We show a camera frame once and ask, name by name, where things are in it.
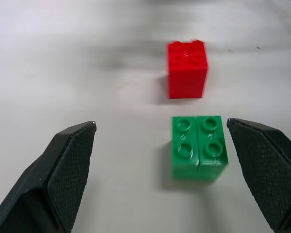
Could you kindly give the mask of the red studded building block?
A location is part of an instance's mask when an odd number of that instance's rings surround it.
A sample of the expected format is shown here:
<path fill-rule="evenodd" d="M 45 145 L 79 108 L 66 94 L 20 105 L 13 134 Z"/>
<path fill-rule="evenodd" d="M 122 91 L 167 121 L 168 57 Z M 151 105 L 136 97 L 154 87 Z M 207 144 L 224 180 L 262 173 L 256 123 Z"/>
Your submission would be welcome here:
<path fill-rule="evenodd" d="M 203 97 L 208 73 L 205 44 L 201 40 L 167 44 L 169 99 Z"/>

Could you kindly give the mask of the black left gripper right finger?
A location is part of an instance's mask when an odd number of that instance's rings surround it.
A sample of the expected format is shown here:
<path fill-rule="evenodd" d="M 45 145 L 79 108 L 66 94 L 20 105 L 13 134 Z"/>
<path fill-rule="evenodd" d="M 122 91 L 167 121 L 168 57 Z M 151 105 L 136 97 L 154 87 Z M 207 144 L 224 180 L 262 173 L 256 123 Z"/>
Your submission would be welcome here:
<path fill-rule="evenodd" d="M 278 129 L 238 118 L 226 126 L 243 177 L 274 233 L 291 233 L 291 141 Z"/>

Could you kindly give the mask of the green studded building block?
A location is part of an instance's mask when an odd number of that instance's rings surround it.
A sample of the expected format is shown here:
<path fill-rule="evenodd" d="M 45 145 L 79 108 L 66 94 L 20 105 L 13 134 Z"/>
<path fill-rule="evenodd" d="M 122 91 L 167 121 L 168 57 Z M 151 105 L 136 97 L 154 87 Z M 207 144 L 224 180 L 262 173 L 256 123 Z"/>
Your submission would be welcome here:
<path fill-rule="evenodd" d="M 172 117 L 172 177 L 214 182 L 228 165 L 220 116 Z"/>

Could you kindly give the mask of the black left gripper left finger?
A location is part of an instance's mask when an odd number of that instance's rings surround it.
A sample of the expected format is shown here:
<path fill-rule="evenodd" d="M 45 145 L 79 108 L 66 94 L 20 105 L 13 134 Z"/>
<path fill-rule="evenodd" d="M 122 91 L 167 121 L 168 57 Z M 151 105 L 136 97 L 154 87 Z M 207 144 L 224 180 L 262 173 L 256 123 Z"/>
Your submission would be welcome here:
<path fill-rule="evenodd" d="M 0 205 L 0 233 L 71 233 L 87 184 L 97 125 L 55 134 Z"/>

